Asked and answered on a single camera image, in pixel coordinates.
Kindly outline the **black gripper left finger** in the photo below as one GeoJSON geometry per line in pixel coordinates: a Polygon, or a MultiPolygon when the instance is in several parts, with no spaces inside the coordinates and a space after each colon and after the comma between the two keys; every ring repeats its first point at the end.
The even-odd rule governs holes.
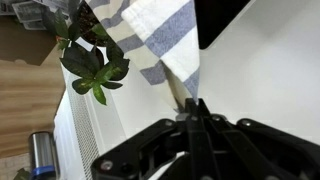
{"type": "Polygon", "coordinates": [[[203,99],[185,101],[181,120],[161,119],[120,143],[91,165],[93,180],[212,180],[214,154],[203,99]]]}

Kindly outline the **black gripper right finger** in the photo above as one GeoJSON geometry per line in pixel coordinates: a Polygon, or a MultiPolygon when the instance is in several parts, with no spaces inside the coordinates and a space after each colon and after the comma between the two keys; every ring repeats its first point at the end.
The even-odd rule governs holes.
{"type": "Polygon", "coordinates": [[[198,113],[221,180],[320,180],[319,145],[253,119],[231,123],[203,100],[198,113]]]}

